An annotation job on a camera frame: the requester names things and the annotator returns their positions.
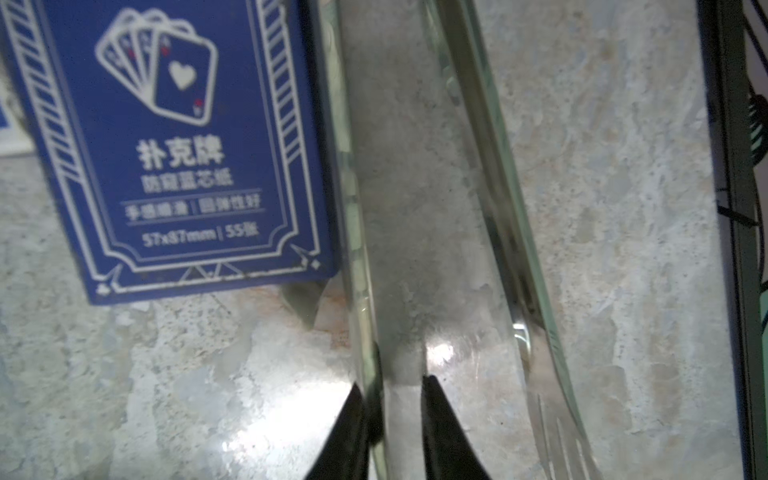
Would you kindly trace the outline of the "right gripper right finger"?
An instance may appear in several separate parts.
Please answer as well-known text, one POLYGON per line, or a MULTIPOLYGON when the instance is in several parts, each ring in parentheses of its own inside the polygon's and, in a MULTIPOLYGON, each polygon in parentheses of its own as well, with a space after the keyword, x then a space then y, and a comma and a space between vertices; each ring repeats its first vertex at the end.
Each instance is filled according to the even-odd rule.
POLYGON ((421 387, 421 429, 428 480, 484 479, 490 476, 475 455, 446 394, 434 375, 421 387))

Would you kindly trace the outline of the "steel fork-tip tongs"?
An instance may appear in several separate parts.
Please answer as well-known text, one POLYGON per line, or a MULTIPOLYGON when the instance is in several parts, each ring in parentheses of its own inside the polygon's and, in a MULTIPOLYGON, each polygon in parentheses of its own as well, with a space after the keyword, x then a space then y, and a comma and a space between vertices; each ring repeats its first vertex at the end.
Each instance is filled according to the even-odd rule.
MULTIPOLYGON (((529 418, 540 463, 549 479, 597 479, 601 473, 580 418, 559 342, 524 200, 504 130, 497 91, 471 1, 427 1, 424 23, 462 134, 478 171, 478 196, 514 336, 521 353, 529 418)), ((387 438, 383 361, 375 339, 375 307, 351 147, 339 16, 332 1, 303 1, 298 17, 309 50, 310 83, 319 123, 321 157, 331 185, 337 261, 356 384, 369 418, 368 478, 386 478, 387 438)))

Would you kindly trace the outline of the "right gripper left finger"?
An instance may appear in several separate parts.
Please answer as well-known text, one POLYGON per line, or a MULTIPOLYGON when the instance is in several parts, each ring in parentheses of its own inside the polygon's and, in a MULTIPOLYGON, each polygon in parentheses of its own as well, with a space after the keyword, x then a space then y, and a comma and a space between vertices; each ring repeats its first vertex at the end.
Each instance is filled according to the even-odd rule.
POLYGON ((306 480, 368 478, 369 418, 362 392, 353 384, 306 480))

